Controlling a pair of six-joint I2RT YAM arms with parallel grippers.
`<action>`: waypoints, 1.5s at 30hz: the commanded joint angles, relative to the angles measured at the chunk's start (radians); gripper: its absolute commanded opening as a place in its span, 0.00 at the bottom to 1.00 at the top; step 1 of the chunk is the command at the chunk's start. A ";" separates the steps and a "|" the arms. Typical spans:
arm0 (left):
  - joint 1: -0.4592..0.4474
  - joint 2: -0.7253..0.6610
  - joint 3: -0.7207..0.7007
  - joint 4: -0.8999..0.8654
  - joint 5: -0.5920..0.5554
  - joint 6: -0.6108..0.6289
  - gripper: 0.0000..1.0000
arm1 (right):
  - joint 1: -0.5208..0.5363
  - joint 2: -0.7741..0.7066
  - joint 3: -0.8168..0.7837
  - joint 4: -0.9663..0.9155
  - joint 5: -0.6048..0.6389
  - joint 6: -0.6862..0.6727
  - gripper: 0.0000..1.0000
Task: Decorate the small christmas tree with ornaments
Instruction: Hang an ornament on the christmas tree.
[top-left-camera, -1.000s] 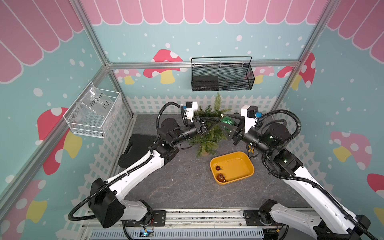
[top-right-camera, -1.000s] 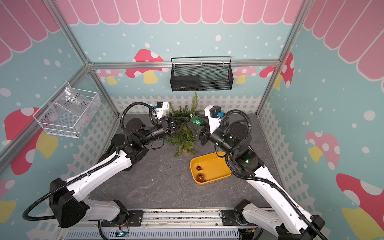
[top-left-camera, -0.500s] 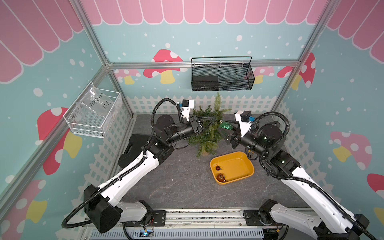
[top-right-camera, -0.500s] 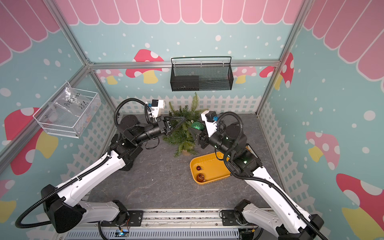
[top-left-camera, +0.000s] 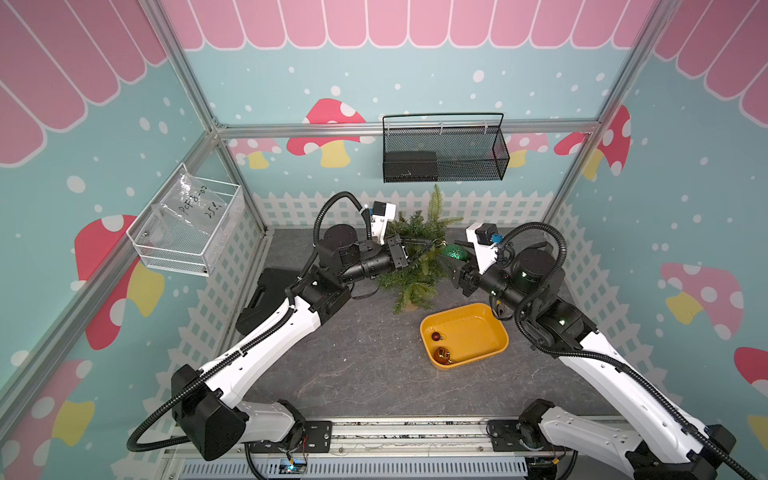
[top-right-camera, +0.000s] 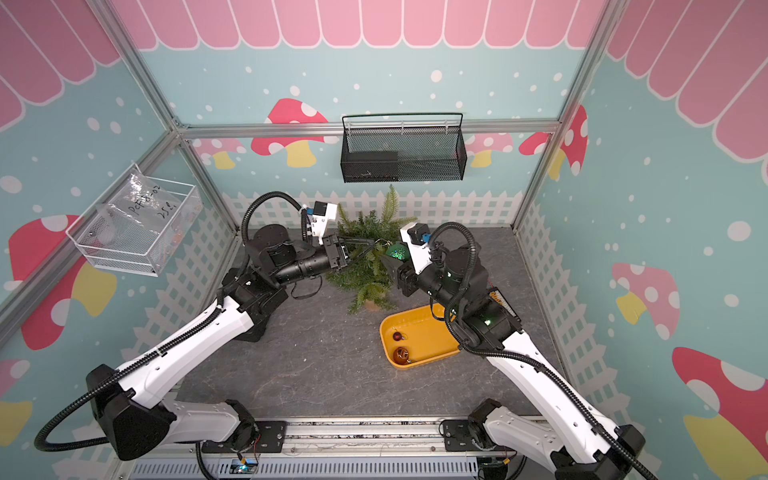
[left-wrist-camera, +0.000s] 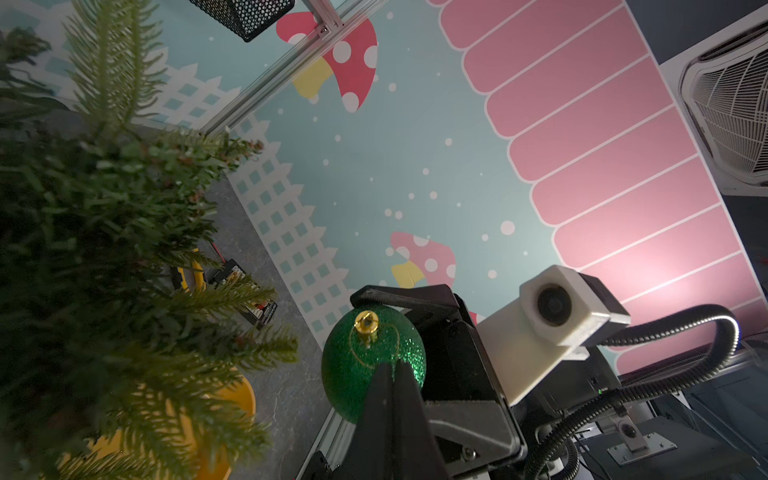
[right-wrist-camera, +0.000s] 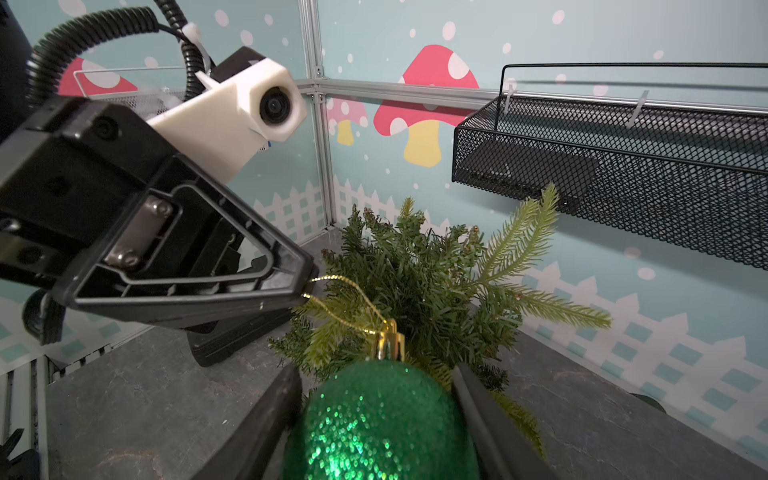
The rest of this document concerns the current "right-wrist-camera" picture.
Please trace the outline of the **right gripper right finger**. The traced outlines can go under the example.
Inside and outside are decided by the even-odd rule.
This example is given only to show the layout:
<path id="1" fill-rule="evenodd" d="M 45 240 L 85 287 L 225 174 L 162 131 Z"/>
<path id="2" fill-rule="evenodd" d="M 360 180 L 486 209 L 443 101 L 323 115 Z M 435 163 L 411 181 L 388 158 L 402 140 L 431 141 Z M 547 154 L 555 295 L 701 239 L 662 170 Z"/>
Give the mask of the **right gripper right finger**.
<path id="1" fill-rule="evenodd" d="M 474 443 L 481 479 L 558 478 L 466 364 L 452 372 L 452 394 Z"/>

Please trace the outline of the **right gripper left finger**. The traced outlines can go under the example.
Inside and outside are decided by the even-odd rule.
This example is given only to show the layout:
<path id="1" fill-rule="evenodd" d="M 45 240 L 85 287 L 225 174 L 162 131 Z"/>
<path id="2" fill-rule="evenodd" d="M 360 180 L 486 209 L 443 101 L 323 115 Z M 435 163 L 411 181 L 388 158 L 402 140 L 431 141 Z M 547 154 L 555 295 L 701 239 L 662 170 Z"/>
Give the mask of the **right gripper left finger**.
<path id="1" fill-rule="evenodd" d="M 302 381 L 285 366 L 223 446 L 193 479 L 262 479 L 284 433 L 302 409 Z"/>

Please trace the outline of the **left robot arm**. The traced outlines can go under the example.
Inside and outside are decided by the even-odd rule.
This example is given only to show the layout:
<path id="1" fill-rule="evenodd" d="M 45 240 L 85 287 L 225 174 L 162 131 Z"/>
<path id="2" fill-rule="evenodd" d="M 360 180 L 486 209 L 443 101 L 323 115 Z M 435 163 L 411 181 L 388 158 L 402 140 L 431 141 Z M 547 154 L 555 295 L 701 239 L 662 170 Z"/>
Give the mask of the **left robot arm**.
<path id="1" fill-rule="evenodd" d="M 165 32 L 185 58 L 181 104 L 62 96 L 87 50 Z M 192 329 L 303 303 L 312 257 L 228 183 L 305 120 L 290 72 L 250 48 L 213 62 L 174 1 L 87 13 L 31 45 L 1 10 L 1 276 L 33 288 L 22 322 L 43 344 L 68 310 Z"/>

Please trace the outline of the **green glitter ball ornament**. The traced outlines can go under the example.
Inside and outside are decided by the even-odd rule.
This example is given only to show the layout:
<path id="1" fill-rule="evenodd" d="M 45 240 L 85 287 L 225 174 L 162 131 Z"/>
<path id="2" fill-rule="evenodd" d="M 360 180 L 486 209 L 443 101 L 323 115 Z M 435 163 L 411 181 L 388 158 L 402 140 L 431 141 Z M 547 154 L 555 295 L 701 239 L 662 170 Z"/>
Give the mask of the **green glitter ball ornament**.
<path id="1" fill-rule="evenodd" d="M 361 319 L 336 323 L 371 340 L 371 352 L 311 395 L 291 428 L 283 479 L 478 479 L 481 468 L 458 403 L 446 388 L 408 363 L 405 337 L 354 281 Z"/>

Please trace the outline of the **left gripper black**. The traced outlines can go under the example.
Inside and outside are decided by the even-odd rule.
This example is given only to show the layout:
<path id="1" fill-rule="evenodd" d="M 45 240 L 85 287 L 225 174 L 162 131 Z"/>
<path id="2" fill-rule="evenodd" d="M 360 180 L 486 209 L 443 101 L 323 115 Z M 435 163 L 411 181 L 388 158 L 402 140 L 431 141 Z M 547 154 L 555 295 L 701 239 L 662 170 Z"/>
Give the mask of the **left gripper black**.
<path id="1" fill-rule="evenodd" d="M 58 342 L 68 310 L 185 329 L 292 308 L 311 254 L 127 107 L 53 96 L 1 146 L 1 275 Z"/>

